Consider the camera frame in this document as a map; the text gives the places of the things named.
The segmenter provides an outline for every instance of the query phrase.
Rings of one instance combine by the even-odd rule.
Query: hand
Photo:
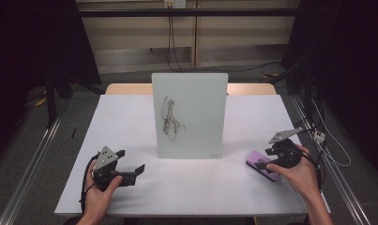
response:
[[[296,145],[300,150],[309,152],[309,149]],[[304,199],[308,209],[310,223],[312,225],[333,224],[331,216],[326,210],[324,200],[321,197],[317,184],[317,173],[314,165],[306,158],[301,158],[299,164],[291,169],[286,169],[276,164],[268,164],[267,169],[284,176],[292,188]]]
[[[95,161],[89,167],[88,174],[86,175],[86,208],[83,217],[78,224],[99,224],[106,216],[110,207],[110,202],[114,191],[121,184],[122,176],[116,176],[107,189],[101,191],[92,176]]]
[[[296,146],[306,153],[310,152],[309,149],[299,144]],[[300,159],[299,164],[291,169],[286,169],[272,163],[267,165],[267,169],[284,176],[290,183],[291,187],[304,197],[320,193],[314,165],[304,157]]]

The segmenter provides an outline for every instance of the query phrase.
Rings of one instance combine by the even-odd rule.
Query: table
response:
[[[246,93],[244,90],[250,87],[270,90],[269,84],[241,85],[242,89],[229,84],[221,159],[158,158],[152,96],[113,95],[118,85],[127,84],[111,85],[107,95],[100,98],[56,214],[71,217],[81,213],[78,200],[84,168],[105,144],[115,151],[127,150],[119,159],[118,171],[146,164],[136,186],[120,187],[114,193],[110,215],[165,218],[306,213],[302,198],[285,179],[271,183],[245,163],[252,150],[263,153],[269,147],[267,141],[276,131],[293,128],[275,91],[274,95],[271,91],[265,92],[269,95],[233,96]],[[131,87],[135,85],[149,93],[151,84]],[[296,136],[292,139],[299,143]]]

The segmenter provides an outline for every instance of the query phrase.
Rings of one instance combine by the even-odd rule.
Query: wire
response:
[[[171,41],[172,41],[172,47],[173,47],[173,51],[174,51],[174,59],[175,59],[175,61],[177,63],[178,69],[172,68],[171,62],[169,61],[169,54],[170,54],[170,49],[171,49]],[[245,72],[245,71],[251,71],[251,70],[254,70],[254,69],[257,69],[257,68],[263,69],[263,67],[265,67],[267,65],[279,64],[280,63],[279,61],[273,61],[273,62],[264,63],[264,64],[262,64],[260,66],[256,66],[256,67],[250,67],[250,68],[244,68],[244,69],[233,69],[233,70],[230,70],[230,69],[217,69],[217,68],[195,68],[195,69],[186,69],[186,70],[183,70],[180,67],[179,61],[177,60],[176,47],[175,47],[175,42],[174,42],[174,19],[172,17],[169,17],[169,40],[168,40],[168,52],[167,52],[167,57],[166,58],[167,58],[168,67],[169,67],[169,69],[171,71],[173,71],[173,72],[182,72],[182,73],[185,73],[185,72],[195,72],[195,71]]]
[[[334,140],[334,141],[340,146],[340,148],[343,150],[344,154],[345,154],[345,155],[347,156],[347,158],[349,159],[349,162],[348,162],[347,164],[339,163],[337,160],[335,160],[331,155],[329,155],[329,154],[326,152],[326,150],[325,150],[326,148],[325,148],[325,147],[324,147],[324,148],[321,147],[321,150],[322,150],[322,151],[325,153],[325,155],[326,155],[329,159],[331,159],[335,164],[340,165],[340,166],[343,166],[343,167],[350,166],[350,165],[352,164],[352,159],[350,158],[350,156],[349,156],[349,154],[347,153],[346,149],[344,149],[344,147],[340,144],[340,142],[338,142],[338,140],[335,138],[335,136],[332,135],[332,133],[329,131],[328,127],[326,127],[326,124],[325,124],[325,122],[324,122],[324,119],[323,119],[323,117],[322,117],[322,115],[321,115],[321,113],[320,113],[318,107],[317,107],[317,104],[314,102],[313,99],[312,99],[311,101],[312,101],[312,103],[314,104],[315,109],[317,110],[318,114],[320,115],[321,122],[323,123],[326,132],[328,132],[328,134],[332,137],[332,139],[333,139],[333,140]]]

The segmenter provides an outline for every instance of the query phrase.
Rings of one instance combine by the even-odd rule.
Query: gray floor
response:
[[[218,67],[219,69],[242,69],[253,66],[239,67]],[[264,73],[280,73],[281,68],[277,66],[265,67]],[[131,71],[118,74],[102,74],[101,79],[105,88],[109,83],[150,83],[151,71]],[[230,83],[257,83],[262,79],[261,70],[254,69],[246,72],[229,72]],[[276,90],[281,95],[291,120],[296,123],[301,120],[295,105],[293,96],[288,95],[285,83],[276,84]],[[73,85],[74,95],[72,99],[58,98],[57,108],[59,112],[66,109],[60,126],[54,135],[49,149],[40,161],[40,167],[35,174],[35,179],[29,191],[23,196],[23,204],[16,217],[12,220],[14,224],[63,224],[65,217],[53,213],[58,199],[64,188],[66,179],[75,161],[75,158],[83,143],[83,138],[90,124],[92,115],[98,104],[98,96],[87,92],[81,87]],[[348,167],[339,167],[340,172],[352,189],[359,204],[364,209],[370,224],[378,224],[378,172],[364,159],[361,151],[344,132],[339,120],[324,104],[326,124],[344,146],[351,157],[352,164]],[[47,110],[45,106],[37,107],[26,111],[24,119],[20,124],[9,145],[0,157],[0,216],[7,206],[8,200],[19,185],[30,160],[36,153],[40,141],[44,135],[47,125]],[[307,133],[299,135],[303,145],[310,148],[312,153],[316,150]],[[340,147],[327,136],[327,147],[334,159],[339,162],[346,162],[347,157]],[[323,192],[331,208],[332,217],[336,224],[360,224],[353,217],[345,198],[342,197],[333,176],[328,172]],[[258,217],[258,224],[287,224],[288,222],[301,221],[303,216],[297,217]],[[121,224],[122,218],[106,218],[103,224]],[[141,219],[140,224],[242,224],[237,219],[216,219],[206,221],[204,219]]]

